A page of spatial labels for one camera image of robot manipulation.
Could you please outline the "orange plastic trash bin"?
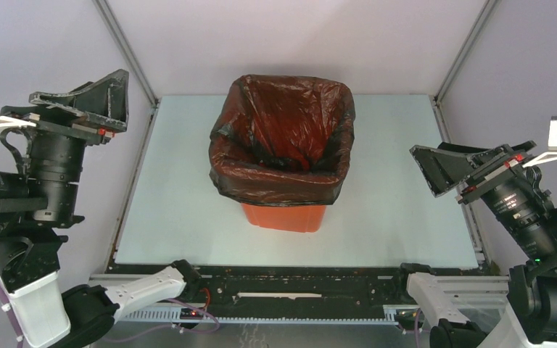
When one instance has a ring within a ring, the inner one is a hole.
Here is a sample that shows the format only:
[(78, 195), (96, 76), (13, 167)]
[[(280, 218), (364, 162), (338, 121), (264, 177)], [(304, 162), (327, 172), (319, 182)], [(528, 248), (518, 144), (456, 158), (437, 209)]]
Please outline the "orange plastic trash bin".
[(261, 228), (314, 233), (322, 224), (326, 205), (266, 207), (241, 204), (248, 222)]

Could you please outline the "black plastic trash bag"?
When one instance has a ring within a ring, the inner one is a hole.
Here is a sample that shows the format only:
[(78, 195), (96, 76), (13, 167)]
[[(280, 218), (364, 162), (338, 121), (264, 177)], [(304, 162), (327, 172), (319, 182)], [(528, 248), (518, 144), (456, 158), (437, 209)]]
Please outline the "black plastic trash bag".
[(350, 169), (355, 102), (338, 81), (243, 75), (210, 132), (218, 193), (261, 207), (331, 205)]

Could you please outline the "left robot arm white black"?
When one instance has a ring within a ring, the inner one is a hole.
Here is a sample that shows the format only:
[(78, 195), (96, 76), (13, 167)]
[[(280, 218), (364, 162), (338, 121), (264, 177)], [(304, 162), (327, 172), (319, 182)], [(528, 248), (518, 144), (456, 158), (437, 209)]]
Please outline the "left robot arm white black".
[(128, 127), (126, 70), (67, 93), (35, 92), (27, 107), (0, 109), (0, 142), (15, 171), (0, 171), (0, 289), (31, 347), (86, 347), (131, 312), (168, 299), (191, 302), (201, 275), (185, 260), (118, 286), (60, 291), (57, 234), (75, 214), (86, 148)]

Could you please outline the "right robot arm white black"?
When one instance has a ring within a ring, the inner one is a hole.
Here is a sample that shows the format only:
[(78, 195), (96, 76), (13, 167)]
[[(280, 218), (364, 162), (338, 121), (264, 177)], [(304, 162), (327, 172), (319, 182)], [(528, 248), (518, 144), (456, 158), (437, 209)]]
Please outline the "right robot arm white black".
[(410, 154), (431, 192), (461, 187), (459, 204), (484, 202), (528, 260), (509, 271), (508, 303), (530, 344), (557, 344), (557, 206), (528, 166), (533, 141), (491, 149), (447, 142)]

